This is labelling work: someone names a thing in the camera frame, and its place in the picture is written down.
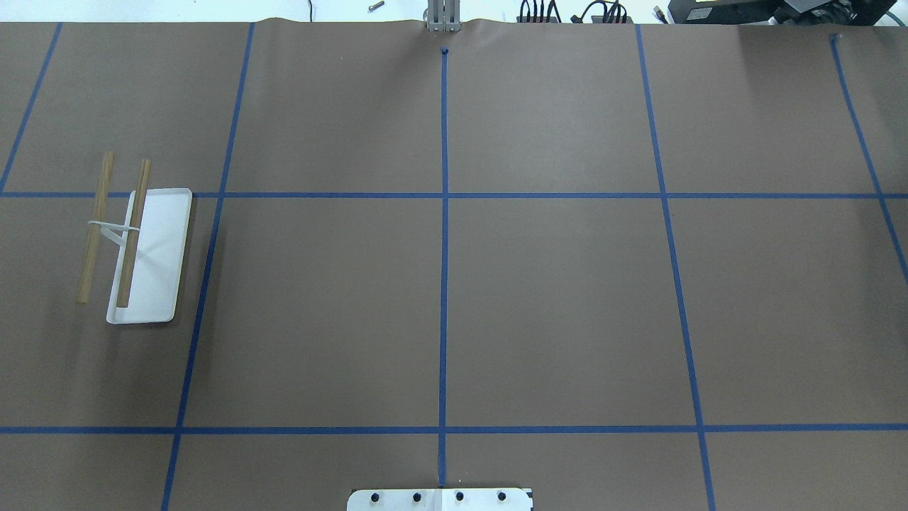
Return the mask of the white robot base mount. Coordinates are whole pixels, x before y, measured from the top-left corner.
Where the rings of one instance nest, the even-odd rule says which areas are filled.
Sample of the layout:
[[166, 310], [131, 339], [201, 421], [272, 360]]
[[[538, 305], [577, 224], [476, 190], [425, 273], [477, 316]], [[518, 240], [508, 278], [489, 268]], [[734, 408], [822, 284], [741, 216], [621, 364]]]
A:
[[350, 494], [347, 510], [533, 510], [524, 488], [363, 489]]

